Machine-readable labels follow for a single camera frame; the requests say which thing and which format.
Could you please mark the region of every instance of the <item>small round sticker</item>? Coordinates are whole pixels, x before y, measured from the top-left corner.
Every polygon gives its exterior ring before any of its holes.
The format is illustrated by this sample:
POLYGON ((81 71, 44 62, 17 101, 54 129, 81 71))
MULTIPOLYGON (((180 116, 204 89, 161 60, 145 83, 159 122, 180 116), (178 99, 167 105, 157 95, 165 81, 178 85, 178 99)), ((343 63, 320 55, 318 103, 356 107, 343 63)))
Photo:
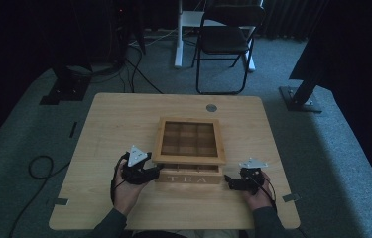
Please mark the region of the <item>small round sticker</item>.
POLYGON ((206 106, 206 110, 207 110, 208 112, 215 112, 215 111, 217 110, 217 107, 216 107, 215 105, 213 105, 213 104, 208 104, 208 105, 206 106))

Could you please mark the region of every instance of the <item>person's right hand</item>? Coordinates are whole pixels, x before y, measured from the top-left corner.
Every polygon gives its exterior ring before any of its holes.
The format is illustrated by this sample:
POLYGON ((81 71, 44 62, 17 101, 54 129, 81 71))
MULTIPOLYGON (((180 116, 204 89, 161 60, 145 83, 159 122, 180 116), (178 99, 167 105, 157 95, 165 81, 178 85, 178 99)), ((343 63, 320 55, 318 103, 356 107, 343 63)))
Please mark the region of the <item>person's right hand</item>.
MULTIPOLYGON (((264 172, 262 172, 262 175, 265 178, 263 188, 269 193, 269 196, 272 197, 272 193, 269 190, 268 183, 268 181, 270 181, 270 178, 264 172)), ((252 211, 258 208, 272 206, 272 202, 269 196, 262 189, 259 189, 254 195, 252 195, 250 191, 243 191, 242 195, 252 211)))

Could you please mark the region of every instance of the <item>black controller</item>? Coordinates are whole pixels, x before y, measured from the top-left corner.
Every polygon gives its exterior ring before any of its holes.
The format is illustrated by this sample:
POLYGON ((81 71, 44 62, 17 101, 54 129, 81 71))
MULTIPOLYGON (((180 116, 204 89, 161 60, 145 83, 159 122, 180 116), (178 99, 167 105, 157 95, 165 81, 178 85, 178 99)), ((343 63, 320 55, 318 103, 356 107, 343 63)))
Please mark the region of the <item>black controller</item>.
MULTIPOLYGON (((122 173, 121 173, 121 177, 125 181, 127 181, 131 184, 139 185, 139 184, 143 184, 143 183, 146 183, 148 181, 151 181, 153 179, 157 179, 160 175, 160 170, 161 170, 162 166, 157 166, 157 167, 153 167, 153 168, 149 168, 149 169, 143 169, 143 167, 145 166, 146 161, 151 159, 151 157, 152 157, 152 153, 148 152, 147 157, 144 160, 135 164, 132 167, 129 167, 128 164, 129 164, 130 153, 126 152, 126 154, 124 154, 120 158, 120 160, 118 161, 115 173, 117 173, 117 171, 118 171, 118 165, 120 164, 120 162, 123 159, 125 159, 125 160, 127 160, 127 162, 124 164, 123 170, 122 170, 122 173)), ((118 185, 119 184, 115 184, 115 180, 111 181, 110 195, 111 195, 112 203, 114 203, 114 191, 115 191, 115 189, 117 188, 118 185)))
POLYGON ((232 179, 225 175, 225 181, 228 182, 229 189, 248 190, 254 195, 265 182, 260 168, 241 168, 239 174, 241 174, 241 179, 232 179))

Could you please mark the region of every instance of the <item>gray carpet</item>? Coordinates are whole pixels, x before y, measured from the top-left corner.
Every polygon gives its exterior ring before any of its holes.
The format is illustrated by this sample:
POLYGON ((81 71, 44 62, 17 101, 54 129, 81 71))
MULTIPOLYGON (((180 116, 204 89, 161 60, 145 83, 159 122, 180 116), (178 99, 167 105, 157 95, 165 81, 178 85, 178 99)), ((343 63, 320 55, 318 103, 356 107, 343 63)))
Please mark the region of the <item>gray carpet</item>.
MULTIPOLYGON (((253 53, 257 69, 249 74, 241 95, 259 96, 264 102, 291 190, 301 197, 296 205, 301 228, 308 237, 372 237, 372 169, 331 93, 315 89, 313 95, 323 113, 313 114, 288 111, 278 90, 280 86, 300 85, 288 77, 304 46, 293 40, 259 39, 253 53)), ((185 45, 181 69, 174 68, 175 47, 170 40, 148 45, 139 68, 164 93, 196 94, 195 68, 189 68, 193 46, 185 45)), ((137 52, 130 49, 128 59, 137 62, 137 52)), ((210 78, 210 84, 204 86, 239 86, 241 64, 235 68, 224 65, 205 62, 202 78, 210 78)), ((39 105, 54 84, 51 71, 32 83, 0 129, 0 237, 8 236, 17 215, 43 183, 30 177, 30 160, 50 156, 55 161, 54 171, 68 163, 93 96, 98 92, 129 92, 127 78, 132 74, 129 66, 119 74, 97 76, 83 101, 56 106, 39 105), (70 136, 74 122, 77 127, 70 136)), ((158 93, 137 72, 134 85, 137 93, 158 93)), ((34 173, 44 176, 49 167, 41 160, 35 164, 34 173)), ((53 231, 48 226, 52 200, 59 194, 64 175, 65 170, 50 178, 21 217, 14 237, 80 237, 87 233, 53 231)), ((291 233, 303 237, 298 230, 291 233)))

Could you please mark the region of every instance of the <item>stand base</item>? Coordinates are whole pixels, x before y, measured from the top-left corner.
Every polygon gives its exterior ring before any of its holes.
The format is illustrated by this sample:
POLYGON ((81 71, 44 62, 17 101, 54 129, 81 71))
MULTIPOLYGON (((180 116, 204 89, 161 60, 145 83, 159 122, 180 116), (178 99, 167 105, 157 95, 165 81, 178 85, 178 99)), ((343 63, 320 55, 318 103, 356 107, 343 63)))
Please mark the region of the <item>stand base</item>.
POLYGON ((40 105, 59 105, 60 101, 81 101, 91 81, 90 76, 72 76, 75 84, 71 90, 61 91, 59 81, 56 80, 49 95, 44 96, 40 105))
POLYGON ((295 104, 293 101, 293 97, 295 92, 298 90, 297 87, 288 87, 282 86, 279 87, 281 91, 282 97, 284 98, 285 104, 289 111, 302 111, 302 112, 314 112, 314 113, 321 113, 322 110, 318 106, 318 103, 314 97, 311 95, 309 100, 304 105, 295 104))

